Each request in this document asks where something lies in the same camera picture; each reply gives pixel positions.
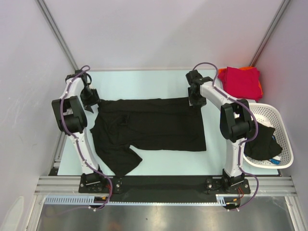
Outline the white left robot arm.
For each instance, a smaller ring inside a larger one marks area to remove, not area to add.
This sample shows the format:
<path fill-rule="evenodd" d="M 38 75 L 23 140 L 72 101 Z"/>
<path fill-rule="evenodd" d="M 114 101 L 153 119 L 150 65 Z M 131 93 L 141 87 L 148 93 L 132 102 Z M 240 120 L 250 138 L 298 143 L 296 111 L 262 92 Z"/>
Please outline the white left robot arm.
<path fill-rule="evenodd" d="M 79 193 L 102 193 L 107 180 L 94 154 L 87 137 L 86 111 L 93 113 L 92 106 L 100 102 L 96 89 L 91 88 L 92 78 L 88 74 L 90 67 L 83 66 L 65 78 L 65 89 L 59 99 L 51 105 L 60 131 L 72 142 L 81 165 L 82 174 Z"/>

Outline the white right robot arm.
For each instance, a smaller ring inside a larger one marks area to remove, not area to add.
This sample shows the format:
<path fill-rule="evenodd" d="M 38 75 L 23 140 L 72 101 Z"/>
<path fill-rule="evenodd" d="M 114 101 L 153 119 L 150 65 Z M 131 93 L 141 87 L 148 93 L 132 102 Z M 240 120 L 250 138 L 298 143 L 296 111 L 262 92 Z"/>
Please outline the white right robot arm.
<path fill-rule="evenodd" d="M 243 170 L 244 143 L 252 129 L 255 139 L 258 133 L 257 120 L 245 99 L 235 99 L 217 87 L 210 77 L 203 77 L 197 70 L 186 74 L 189 102 L 192 106 L 204 106 L 211 101 L 220 110 L 219 129 L 226 140 L 226 164 L 222 171 L 222 189 L 227 193 L 235 192 L 244 183 Z"/>

